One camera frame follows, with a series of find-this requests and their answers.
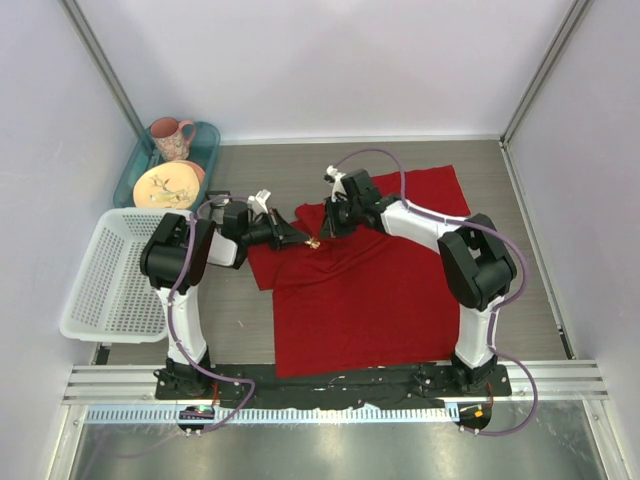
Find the red gold maple leaf brooch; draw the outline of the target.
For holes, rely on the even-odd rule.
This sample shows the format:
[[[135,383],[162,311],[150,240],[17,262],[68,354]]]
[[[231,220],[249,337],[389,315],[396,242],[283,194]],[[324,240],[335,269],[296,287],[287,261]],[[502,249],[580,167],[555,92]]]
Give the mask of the red gold maple leaf brooch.
[[[310,237],[305,244],[311,249],[318,249],[321,246],[321,242],[315,237]]]

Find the red t-shirt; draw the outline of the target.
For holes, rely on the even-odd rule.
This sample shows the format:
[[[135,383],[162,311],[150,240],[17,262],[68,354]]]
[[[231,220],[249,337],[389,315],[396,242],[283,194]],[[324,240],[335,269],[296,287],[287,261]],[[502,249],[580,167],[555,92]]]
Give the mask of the red t-shirt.
[[[250,248],[273,299],[280,378],[448,359],[459,306],[435,252],[366,227],[319,247]]]

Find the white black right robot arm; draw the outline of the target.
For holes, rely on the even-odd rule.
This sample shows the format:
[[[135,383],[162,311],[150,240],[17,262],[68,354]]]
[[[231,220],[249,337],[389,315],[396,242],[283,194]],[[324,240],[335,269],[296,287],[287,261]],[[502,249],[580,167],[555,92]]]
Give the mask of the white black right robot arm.
[[[390,195],[383,195],[364,169],[343,173],[329,166],[324,180],[332,190],[324,200],[323,236],[340,238],[364,226],[440,256],[447,287],[459,304],[451,380],[460,393],[477,393],[497,365],[495,327],[517,276],[505,239],[490,218],[451,216],[420,207],[406,197],[404,175],[400,192]]]

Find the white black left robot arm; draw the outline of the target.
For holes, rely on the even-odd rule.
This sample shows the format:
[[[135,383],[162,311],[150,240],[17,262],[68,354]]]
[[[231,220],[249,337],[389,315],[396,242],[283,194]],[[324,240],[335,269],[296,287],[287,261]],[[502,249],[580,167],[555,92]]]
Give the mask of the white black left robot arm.
[[[154,372],[160,400],[200,399],[218,382],[202,332],[198,288],[209,265],[238,269],[248,249],[273,250],[314,240],[278,210],[248,200],[218,197],[205,202],[209,214],[165,214],[140,257],[140,270],[159,297],[168,328],[165,366]]]

